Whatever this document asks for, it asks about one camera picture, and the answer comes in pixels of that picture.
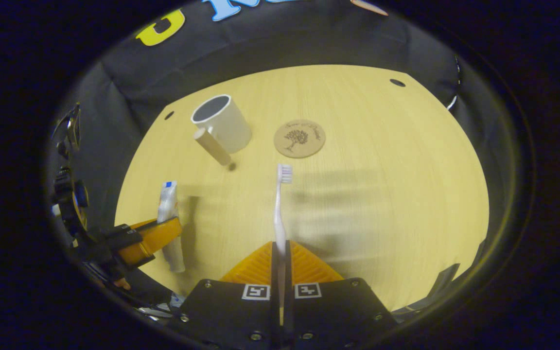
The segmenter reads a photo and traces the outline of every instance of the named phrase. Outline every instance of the toothbrush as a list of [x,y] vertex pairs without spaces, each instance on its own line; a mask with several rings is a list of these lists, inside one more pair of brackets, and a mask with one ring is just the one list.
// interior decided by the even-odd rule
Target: toothbrush
[[278,264],[278,297],[280,299],[280,325],[283,324],[282,310],[284,309],[284,284],[286,275],[286,230],[280,215],[280,188],[282,183],[290,184],[293,181],[293,168],[288,164],[278,164],[278,177],[276,179],[276,210],[274,214],[274,228],[276,229],[276,246],[280,253]]
[[274,228],[276,229],[276,244],[280,256],[286,257],[286,230],[282,224],[280,215],[280,188],[282,184],[290,184],[293,181],[293,167],[288,164],[278,164],[278,178],[276,179],[276,212],[274,215]]

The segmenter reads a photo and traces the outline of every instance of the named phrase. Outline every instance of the wooden table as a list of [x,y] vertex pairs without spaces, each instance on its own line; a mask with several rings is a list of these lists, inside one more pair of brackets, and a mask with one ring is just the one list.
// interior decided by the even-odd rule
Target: wooden table
[[[193,140],[190,121],[198,105],[222,93],[253,133],[232,155],[232,170]],[[274,148],[276,129],[294,119],[325,130],[325,146],[312,157],[291,159]],[[263,71],[169,104],[131,161],[115,224],[156,217],[161,184],[177,180],[187,270],[170,272],[161,252],[141,269],[187,295],[273,240],[279,162],[294,169],[293,184],[282,189],[287,237],[343,277],[363,277],[389,310],[425,297],[452,264],[464,272],[485,238],[487,186],[462,128],[409,75],[361,66]]]

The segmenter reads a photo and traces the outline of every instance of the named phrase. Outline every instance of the blue letter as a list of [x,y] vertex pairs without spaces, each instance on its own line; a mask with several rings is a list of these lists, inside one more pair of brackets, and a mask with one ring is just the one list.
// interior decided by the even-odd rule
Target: blue letter
[[[239,13],[241,10],[240,6],[233,6],[230,3],[230,0],[202,0],[202,2],[211,2],[213,8],[215,9],[215,16],[213,16],[213,20],[217,22],[218,20],[223,20],[224,18],[228,18],[233,14]],[[250,7],[254,7],[258,5],[260,0],[232,0],[233,2],[239,2],[240,4],[244,4]]]

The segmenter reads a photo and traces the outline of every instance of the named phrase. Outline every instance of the white mug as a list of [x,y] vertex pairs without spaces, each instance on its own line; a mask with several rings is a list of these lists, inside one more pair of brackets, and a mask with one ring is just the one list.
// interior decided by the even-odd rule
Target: white mug
[[207,129],[227,153],[244,148],[252,138],[252,131],[230,95],[218,95],[201,104],[193,111],[192,123]]

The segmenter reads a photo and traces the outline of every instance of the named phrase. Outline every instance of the toothbrush bristles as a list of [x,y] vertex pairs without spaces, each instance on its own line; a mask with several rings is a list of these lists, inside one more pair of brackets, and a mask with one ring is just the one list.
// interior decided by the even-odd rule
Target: toothbrush bristles
[[293,181],[293,167],[289,164],[281,164],[282,174],[280,181],[284,184],[290,184]]

